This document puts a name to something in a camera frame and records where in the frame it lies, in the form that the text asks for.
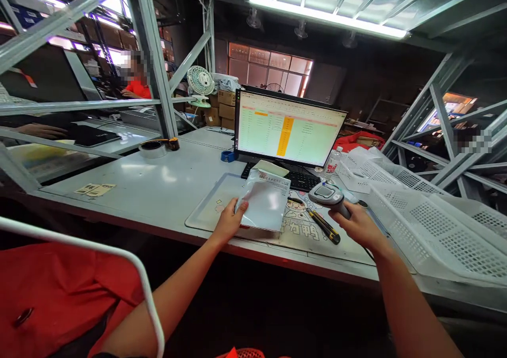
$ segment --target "barcode scanner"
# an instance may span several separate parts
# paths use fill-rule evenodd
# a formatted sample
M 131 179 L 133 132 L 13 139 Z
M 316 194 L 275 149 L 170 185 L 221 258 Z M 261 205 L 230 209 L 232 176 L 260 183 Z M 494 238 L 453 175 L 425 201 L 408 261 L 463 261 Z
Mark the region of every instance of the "barcode scanner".
M 308 193 L 311 201 L 318 203 L 332 211 L 340 213 L 346 219 L 350 219 L 351 214 L 343 204 L 345 196 L 334 185 L 319 183 Z

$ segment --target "red bag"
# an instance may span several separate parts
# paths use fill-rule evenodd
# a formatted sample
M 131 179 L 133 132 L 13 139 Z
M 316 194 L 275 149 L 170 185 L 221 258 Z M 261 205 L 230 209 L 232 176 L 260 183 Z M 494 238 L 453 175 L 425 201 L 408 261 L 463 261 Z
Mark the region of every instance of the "red bag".
M 344 152 L 350 152 L 351 150 L 353 150 L 356 147 L 363 147 L 365 149 L 370 149 L 370 147 L 368 147 L 364 144 L 356 143 L 358 138 L 360 138 L 361 136 L 379 140 L 380 144 L 377 146 L 378 149 L 381 149 L 384 146 L 384 144 L 386 143 L 386 141 L 378 135 L 374 135 L 374 134 L 371 134 L 366 131 L 359 131 L 358 133 L 356 133 L 354 135 L 348 135 L 348 136 L 338 138 L 334 143 L 333 149 L 336 149 L 336 147 L 338 147 L 338 146 L 341 146 L 343 148 Z

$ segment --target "hand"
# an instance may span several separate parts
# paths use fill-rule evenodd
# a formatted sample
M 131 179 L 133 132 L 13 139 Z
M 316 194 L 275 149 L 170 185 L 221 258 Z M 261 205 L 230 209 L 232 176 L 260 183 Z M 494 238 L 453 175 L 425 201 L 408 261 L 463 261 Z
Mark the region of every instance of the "hand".
M 352 215 L 349 220 L 332 210 L 329 210 L 329 215 L 347 232 L 349 237 L 374 253 L 391 248 L 387 238 L 361 205 L 353 205 L 348 201 L 344 201 L 344 205 Z
M 227 242 L 229 242 L 229 240 L 238 232 L 241 224 L 241 218 L 243 218 L 243 214 L 248 209 L 248 202 L 243 201 L 236 214 L 234 214 L 234 208 L 236 207 L 237 202 L 238 198 L 233 198 L 222 211 L 217 226 L 210 237 L 210 239 L 218 241 L 221 245 L 227 244 Z
M 139 95 L 134 94 L 133 92 L 128 91 L 126 89 L 121 91 L 121 95 L 123 95 L 124 97 L 127 97 L 127 98 L 132 98 L 132 99 L 143 99 L 143 97 L 140 97 Z
M 67 130 L 64 130 L 63 128 L 40 125 L 37 123 L 30 123 L 21 127 L 14 128 L 14 131 L 19 132 L 20 134 L 31 135 L 50 140 L 55 140 L 58 138 L 65 139 L 67 137 Z

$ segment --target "spreadsheet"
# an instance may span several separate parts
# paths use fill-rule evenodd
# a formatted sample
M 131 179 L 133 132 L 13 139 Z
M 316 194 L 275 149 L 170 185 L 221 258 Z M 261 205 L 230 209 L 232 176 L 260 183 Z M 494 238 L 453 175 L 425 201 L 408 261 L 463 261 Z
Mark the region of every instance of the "spreadsheet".
M 346 113 L 242 92 L 238 149 L 323 166 Z

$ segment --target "storage rack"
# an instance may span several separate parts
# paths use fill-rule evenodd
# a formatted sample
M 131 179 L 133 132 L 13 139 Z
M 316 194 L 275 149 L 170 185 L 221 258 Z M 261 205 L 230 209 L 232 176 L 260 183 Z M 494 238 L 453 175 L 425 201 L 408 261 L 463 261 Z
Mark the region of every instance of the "storage rack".
M 401 122 L 393 131 L 382 152 L 391 160 L 398 159 L 400 165 L 407 167 L 405 151 L 409 150 L 437 163 L 437 171 L 421 172 L 422 176 L 434 175 L 431 183 L 445 190 L 457 183 L 459 195 L 463 198 L 482 201 L 484 186 L 507 194 L 507 186 L 480 175 L 481 172 L 495 173 L 505 171 L 507 145 L 502 144 L 507 136 L 507 100 L 472 111 L 457 119 L 449 120 L 443 94 L 446 93 L 467 66 L 473 62 L 471 51 L 458 51 L 447 54 L 430 77 L 422 91 L 406 111 Z M 417 132 L 424 119 L 436 110 L 440 126 Z M 458 150 L 453 134 L 453 125 L 479 119 L 484 115 L 499 114 L 471 141 L 468 147 Z M 418 148 L 407 142 L 423 135 L 442 130 L 450 160 Z
M 32 52 L 37 50 L 51 36 L 71 26 L 85 14 L 94 10 L 104 0 L 73 0 L 68 6 L 57 13 L 45 18 L 33 27 L 24 31 L 19 25 L 7 0 L 0 0 L 0 6 L 4 10 L 7 19 L 13 24 L 18 35 L 0 46 L 0 74 L 10 69 Z M 179 102 L 193 102 L 193 97 L 173 98 L 172 94 L 181 82 L 190 66 L 197 59 L 206 46 L 212 56 L 210 65 L 214 72 L 214 35 L 213 35 L 213 1 L 210 1 L 205 11 L 208 13 L 204 24 L 204 32 L 197 44 L 181 63 L 180 67 L 168 81 L 165 74 L 164 59 L 155 16 L 153 0 L 128 0 L 132 13 L 134 30 L 136 32 L 139 49 L 144 52 L 146 68 L 151 78 L 150 88 L 152 99 L 139 100 L 104 100 L 104 101 L 76 101 L 76 102 L 50 102 L 37 104 L 2 103 L 0 104 L 0 116 L 43 114 L 46 112 L 92 110 L 100 108 L 115 108 L 125 106 L 152 105 L 154 106 L 159 128 L 164 138 L 172 138 L 178 135 L 176 116 L 181 117 L 193 128 L 197 128 L 178 111 L 174 110 L 173 104 Z M 21 140 L 28 143 L 59 147 L 91 155 L 104 156 L 119 159 L 122 156 L 114 153 L 106 153 L 95 148 L 84 148 L 75 145 L 58 143 L 40 137 L 23 135 L 10 130 L 0 128 L 0 137 Z M 25 192 L 30 193 L 42 187 L 42 184 L 9 153 L 7 148 L 0 143 L 0 168 Z

